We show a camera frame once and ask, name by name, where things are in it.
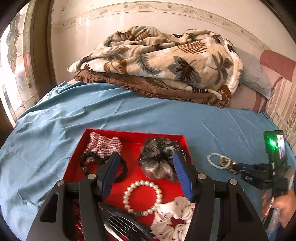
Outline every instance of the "black scrunchie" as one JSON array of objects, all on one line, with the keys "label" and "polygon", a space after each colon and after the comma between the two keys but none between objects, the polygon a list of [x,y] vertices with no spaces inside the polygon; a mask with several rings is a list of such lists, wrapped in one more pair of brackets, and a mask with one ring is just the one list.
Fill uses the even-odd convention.
[{"label": "black scrunchie", "polygon": [[[89,175],[89,171],[87,170],[87,167],[84,165],[84,162],[88,157],[93,157],[95,160],[94,162],[97,162],[99,165],[105,164],[110,158],[110,156],[105,156],[104,158],[100,158],[100,156],[93,151],[85,152],[80,159],[81,171],[85,176]],[[114,181],[115,183],[121,182],[126,177],[126,174],[128,172],[126,161],[122,157],[120,157],[120,165],[122,166],[122,173],[120,173],[119,176],[115,178],[115,181]]]}]

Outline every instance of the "human hand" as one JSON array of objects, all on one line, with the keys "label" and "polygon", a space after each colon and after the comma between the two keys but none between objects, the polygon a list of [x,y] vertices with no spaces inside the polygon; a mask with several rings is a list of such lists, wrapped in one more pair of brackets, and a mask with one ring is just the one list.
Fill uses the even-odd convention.
[{"label": "human hand", "polygon": [[[261,219],[264,218],[264,215],[267,211],[267,208],[270,204],[270,200],[267,200],[266,192],[262,196],[262,211],[261,211]],[[281,215],[279,217],[279,222],[282,227],[285,228],[292,218],[294,212],[296,211],[296,195],[295,192],[290,189],[287,194],[282,195],[274,199],[274,203],[272,204],[272,208],[280,208]]]}]

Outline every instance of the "pearl bracelet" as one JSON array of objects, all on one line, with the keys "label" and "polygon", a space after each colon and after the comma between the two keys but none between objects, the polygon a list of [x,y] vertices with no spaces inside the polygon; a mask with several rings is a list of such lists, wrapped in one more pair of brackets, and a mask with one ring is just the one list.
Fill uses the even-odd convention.
[{"label": "pearl bracelet", "polygon": [[[139,186],[149,186],[152,187],[155,192],[156,192],[156,203],[154,203],[154,206],[152,206],[151,208],[148,208],[147,211],[142,211],[142,212],[135,212],[133,209],[131,209],[131,206],[129,205],[129,196],[131,194],[131,192]],[[127,210],[128,213],[132,213],[136,216],[148,216],[148,214],[152,214],[153,212],[157,211],[157,208],[160,206],[159,204],[162,202],[162,191],[159,189],[158,185],[155,185],[153,182],[150,181],[135,181],[135,183],[132,183],[127,189],[126,191],[124,191],[124,196],[123,196],[123,201],[122,203],[124,204],[124,208]]]}]

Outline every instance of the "bed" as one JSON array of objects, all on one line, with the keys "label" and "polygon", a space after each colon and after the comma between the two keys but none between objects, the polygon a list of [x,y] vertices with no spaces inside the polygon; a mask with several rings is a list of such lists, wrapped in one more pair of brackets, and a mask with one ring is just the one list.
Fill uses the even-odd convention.
[{"label": "bed", "polygon": [[[197,170],[215,180],[236,178],[260,213],[262,192],[211,166],[207,155],[217,152],[242,163],[267,163],[263,132],[276,127],[265,114],[141,98],[108,83],[64,82],[19,118],[0,151],[2,215],[19,239],[25,241],[85,128],[185,135]],[[287,154],[295,166],[290,148]]]}]

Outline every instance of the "silver bolt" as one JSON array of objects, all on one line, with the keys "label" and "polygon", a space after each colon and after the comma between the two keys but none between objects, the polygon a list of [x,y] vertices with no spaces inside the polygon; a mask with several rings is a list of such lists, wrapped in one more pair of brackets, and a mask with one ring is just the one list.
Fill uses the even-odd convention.
[{"label": "silver bolt", "polygon": [[93,180],[93,179],[96,178],[96,174],[89,174],[89,175],[87,176],[87,178],[88,178],[89,180]]},{"label": "silver bolt", "polygon": [[197,175],[197,177],[198,177],[199,179],[205,179],[205,178],[206,178],[206,175],[203,174],[203,173],[199,173],[199,174]]},{"label": "silver bolt", "polygon": [[236,185],[237,184],[237,180],[235,180],[235,179],[230,179],[230,184],[232,184],[232,185]]},{"label": "silver bolt", "polygon": [[65,183],[64,180],[58,180],[58,181],[57,181],[57,185],[58,185],[58,186],[63,186],[64,183]]}]

